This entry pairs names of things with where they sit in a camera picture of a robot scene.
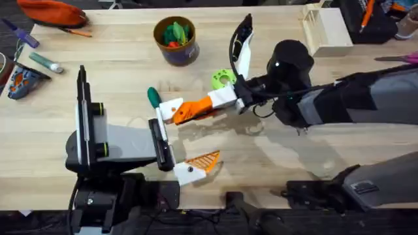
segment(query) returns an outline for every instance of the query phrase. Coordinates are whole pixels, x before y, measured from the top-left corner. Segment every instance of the pen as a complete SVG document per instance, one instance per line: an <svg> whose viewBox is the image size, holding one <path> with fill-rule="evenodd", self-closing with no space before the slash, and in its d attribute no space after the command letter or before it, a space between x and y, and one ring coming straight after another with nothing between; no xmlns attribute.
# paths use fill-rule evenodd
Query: pen
<svg viewBox="0 0 418 235"><path fill-rule="evenodd" d="M64 28L59 28L59 29L66 32L66 33L72 33L72 34L80 35L80 36L84 36L84 37L92 37L90 33L79 31L79 30L64 29Z"/></svg>
<svg viewBox="0 0 418 235"><path fill-rule="evenodd" d="M23 29L18 28L16 25L14 25L12 22L1 19L7 27L9 27L13 33L22 41L26 42L30 47L37 48L39 46L39 42L33 38L29 33L26 33Z"/></svg>
<svg viewBox="0 0 418 235"><path fill-rule="evenodd" d="M367 26L367 23L370 20L370 17L372 16L373 5L374 5L374 0L368 0L366 14L364 15L363 21L361 22L360 33L363 32L363 29Z"/></svg>

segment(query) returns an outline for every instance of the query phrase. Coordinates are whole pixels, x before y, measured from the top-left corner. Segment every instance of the green ring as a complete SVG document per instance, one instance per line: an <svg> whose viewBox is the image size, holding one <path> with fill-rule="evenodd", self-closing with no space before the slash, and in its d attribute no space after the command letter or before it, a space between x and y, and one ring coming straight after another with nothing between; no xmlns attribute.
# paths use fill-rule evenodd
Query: green ring
<svg viewBox="0 0 418 235"><path fill-rule="evenodd" d="M226 76L231 84L235 84L236 78L231 69L220 69L212 74L212 88L224 88L226 84L221 82L221 77Z"/></svg>

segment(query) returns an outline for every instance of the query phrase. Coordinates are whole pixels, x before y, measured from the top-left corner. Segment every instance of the orange pen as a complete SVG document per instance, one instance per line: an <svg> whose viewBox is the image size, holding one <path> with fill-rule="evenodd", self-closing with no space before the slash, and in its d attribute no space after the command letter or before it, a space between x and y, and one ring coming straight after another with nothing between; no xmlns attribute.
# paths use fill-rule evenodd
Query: orange pen
<svg viewBox="0 0 418 235"><path fill-rule="evenodd" d="M373 6L374 0L368 0L366 14L364 15L363 21L361 22L360 33L363 32L363 29L367 26L367 23L370 20L370 17L372 16Z"/></svg>
<svg viewBox="0 0 418 235"><path fill-rule="evenodd" d="M80 35L80 36L85 36L85 37L92 37L90 33L88 32L83 32L83 31L79 31L79 30L74 30L74 29L64 29L64 28L59 28L60 30L67 32L67 33L72 33L75 35Z"/></svg>

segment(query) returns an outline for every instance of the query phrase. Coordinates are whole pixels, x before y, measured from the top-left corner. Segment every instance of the orange triangular piece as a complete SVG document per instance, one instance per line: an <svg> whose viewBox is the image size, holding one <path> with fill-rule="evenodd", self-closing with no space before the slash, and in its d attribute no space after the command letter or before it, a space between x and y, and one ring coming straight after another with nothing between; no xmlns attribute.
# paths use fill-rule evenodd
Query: orange triangular piece
<svg viewBox="0 0 418 235"><path fill-rule="evenodd" d="M200 168L206 173L209 173L216 165L217 160L219 159L219 150L195 157L194 159L186 160L185 163Z"/></svg>

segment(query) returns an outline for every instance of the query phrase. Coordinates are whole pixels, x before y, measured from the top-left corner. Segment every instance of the glue stick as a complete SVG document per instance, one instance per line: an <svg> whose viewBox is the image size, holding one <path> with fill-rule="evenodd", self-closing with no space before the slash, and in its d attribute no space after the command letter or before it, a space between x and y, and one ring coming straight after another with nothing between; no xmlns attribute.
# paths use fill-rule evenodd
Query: glue stick
<svg viewBox="0 0 418 235"><path fill-rule="evenodd" d="M46 67L47 69L51 70L52 72L62 73L64 71L64 69L59 66L59 63L50 61L49 59L46 59L45 57L35 52L32 52L29 55L29 58L41 64L43 67Z"/></svg>

